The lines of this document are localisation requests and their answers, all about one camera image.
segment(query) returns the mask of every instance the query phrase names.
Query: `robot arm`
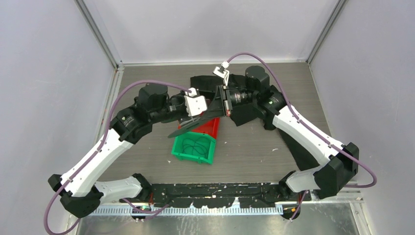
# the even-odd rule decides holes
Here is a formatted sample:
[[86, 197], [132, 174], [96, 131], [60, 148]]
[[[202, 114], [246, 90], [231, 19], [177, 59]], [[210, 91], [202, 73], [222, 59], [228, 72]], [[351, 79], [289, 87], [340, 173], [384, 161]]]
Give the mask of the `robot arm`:
[[[288, 145], [300, 171], [288, 173], [279, 182], [279, 192], [289, 198], [295, 193], [315, 189], [320, 199], [334, 196], [356, 175], [358, 165], [336, 151], [331, 145], [343, 147], [343, 151], [358, 159], [359, 149], [353, 143], [344, 145], [325, 134], [305, 119], [294, 106], [291, 109], [311, 130], [328, 140], [330, 145], [297, 120], [276, 87], [269, 85], [269, 75], [260, 66], [246, 69], [245, 76], [229, 73], [224, 62], [213, 71], [222, 78], [217, 80], [225, 90], [224, 109], [237, 126], [255, 118], [264, 121], [266, 130], [278, 129]], [[192, 85], [208, 90], [200, 78], [193, 78]]]
[[145, 200], [151, 186], [141, 174], [123, 180], [99, 182], [102, 173], [125, 151], [152, 131], [157, 122], [170, 122], [184, 118], [197, 118], [207, 109], [205, 98], [194, 89], [169, 97], [167, 87], [148, 84], [140, 89], [135, 103], [113, 118], [108, 135], [98, 143], [68, 172], [52, 175], [49, 184], [56, 191], [98, 149], [101, 150], [60, 193], [64, 208], [78, 218], [93, 212], [100, 204], [120, 198]]

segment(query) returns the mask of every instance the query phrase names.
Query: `gray tabletop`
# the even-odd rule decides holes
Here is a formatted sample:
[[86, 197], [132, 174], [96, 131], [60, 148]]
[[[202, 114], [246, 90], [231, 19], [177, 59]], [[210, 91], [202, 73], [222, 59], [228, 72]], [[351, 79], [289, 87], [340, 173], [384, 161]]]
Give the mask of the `gray tabletop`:
[[[189, 78], [211, 75], [215, 65], [126, 67], [121, 89], [143, 79], [168, 81], [189, 87]], [[232, 64], [231, 73], [244, 74], [247, 64]], [[270, 64], [282, 81], [291, 103], [318, 128], [329, 134], [316, 88], [306, 63]], [[117, 110], [131, 105], [139, 88], [129, 91]], [[178, 90], [169, 88], [169, 94]], [[101, 176], [101, 181], [141, 173], [151, 183], [278, 182], [297, 170], [294, 159], [277, 131], [266, 131], [256, 119], [236, 127], [232, 120], [220, 120], [213, 164], [179, 161], [171, 155], [174, 139], [167, 136], [177, 122], [153, 125], [153, 132], [120, 156]]]

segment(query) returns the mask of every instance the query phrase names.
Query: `red plastic bin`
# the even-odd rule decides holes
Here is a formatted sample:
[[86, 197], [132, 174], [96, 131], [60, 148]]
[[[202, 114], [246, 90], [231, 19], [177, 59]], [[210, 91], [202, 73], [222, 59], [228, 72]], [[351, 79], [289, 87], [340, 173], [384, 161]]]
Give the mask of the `red plastic bin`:
[[191, 130], [191, 132], [208, 134], [212, 136], [214, 139], [216, 139], [218, 137], [219, 121], [220, 121], [220, 118], [217, 117], [199, 126], [198, 128]]

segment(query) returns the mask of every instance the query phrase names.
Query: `metal frame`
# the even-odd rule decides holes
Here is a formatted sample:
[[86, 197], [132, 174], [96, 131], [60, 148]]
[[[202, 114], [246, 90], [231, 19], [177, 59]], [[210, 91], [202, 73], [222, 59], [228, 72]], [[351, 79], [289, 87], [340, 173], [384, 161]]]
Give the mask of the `metal frame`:
[[[65, 231], [68, 230], [70, 227], [72, 227], [72, 225], [76, 222], [77, 219], [78, 218], [76, 218], [75, 215], [69, 214], [69, 219], [68, 219], [68, 223], [67, 223], [67, 226], [65, 228]], [[76, 233], [78, 232], [78, 228], [79, 228], [79, 224], [76, 225], [76, 227], [72, 231], [67, 233], [67, 235], [76, 235]]]
[[123, 74], [124, 74], [124, 66], [118, 67], [118, 69], [115, 71], [113, 81], [110, 85], [110, 89], [108, 91], [107, 99], [105, 100], [105, 107], [104, 107], [103, 113], [101, 115], [102, 116], [101, 124], [98, 128], [98, 132], [97, 132], [97, 135], [95, 137], [94, 142], [98, 142], [98, 140], [104, 134], [104, 128], [105, 128], [104, 123], [108, 119], [108, 114], [109, 114], [109, 111], [111, 109], [111, 106], [113, 105], [115, 99], [117, 98]]
[[343, 7], [348, 2], [348, 0], [338, 0], [336, 6], [334, 7], [333, 11], [331, 12], [330, 17], [328, 18], [327, 23], [325, 24], [322, 32], [320, 33], [319, 38], [316, 41], [316, 44], [314, 44], [313, 49], [311, 50], [310, 55], [308, 56], [308, 59], [306, 62], [308, 64], [311, 64], [313, 62], [314, 57], [316, 56], [317, 52], [319, 51], [320, 47], [322, 46], [326, 36], [328, 35], [330, 29], [336, 22], [336, 19], [340, 15], [341, 11], [343, 10]]
[[364, 204], [350, 204], [350, 209], [353, 213], [354, 221], [356, 222], [357, 230], [360, 235], [372, 235], [367, 216], [363, 210]]
[[[334, 197], [319, 200], [317, 196], [312, 193], [311, 201], [304, 201], [303, 204], [335, 204], [335, 203], [349, 203], [351, 205], [359, 205], [364, 201], [358, 190], [341, 191]], [[231, 207], [208, 209], [208, 208], [167, 208], [160, 215], [166, 216], [193, 216], [193, 215], [263, 215], [263, 214], [282, 214], [283, 205], [296, 205], [297, 201], [284, 201], [275, 203], [274, 208], [245, 208], [239, 207], [238, 198], [235, 199]], [[148, 206], [147, 203], [132, 203], [136, 207]], [[133, 213], [130, 205], [120, 202], [106, 203], [99, 206], [90, 216], [129, 216]]]
[[[296, 63], [305, 62], [305, 60], [266, 60], [266, 63]], [[131, 63], [124, 64], [125, 67], [142, 67], [142, 66], [170, 66], [170, 65], [220, 65], [223, 61], [197, 61], [197, 62], [163, 62], [163, 63]], [[257, 60], [232, 60], [232, 64], [260, 64]]]
[[104, 51], [105, 55], [107, 56], [108, 60], [110, 61], [111, 65], [114, 68], [118, 68], [118, 63], [114, 58], [114, 55], [111, 53], [110, 48], [108, 47], [107, 42], [105, 41], [104, 37], [102, 36], [101, 31], [99, 31], [99, 28], [92, 17], [89, 9], [87, 8], [87, 5], [85, 4], [84, 0], [74, 0], [76, 5], [79, 8], [79, 11], [84, 16], [85, 20], [87, 21], [87, 24], [89, 25], [91, 31], [93, 32], [95, 38], [98, 40], [99, 45], [101, 46], [102, 50]]

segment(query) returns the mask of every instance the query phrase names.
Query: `white wall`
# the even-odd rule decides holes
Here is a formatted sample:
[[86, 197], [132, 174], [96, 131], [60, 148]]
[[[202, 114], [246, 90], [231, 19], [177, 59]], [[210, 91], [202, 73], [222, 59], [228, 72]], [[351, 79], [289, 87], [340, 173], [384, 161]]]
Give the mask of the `white wall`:
[[41, 235], [47, 179], [92, 146], [114, 69], [72, 0], [3, 0], [0, 32], [0, 234]]
[[378, 176], [362, 193], [380, 235], [415, 228], [414, 12], [413, 0], [348, 1], [311, 66], [332, 132]]
[[124, 63], [305, 60], [337, 0], [87, 0]]

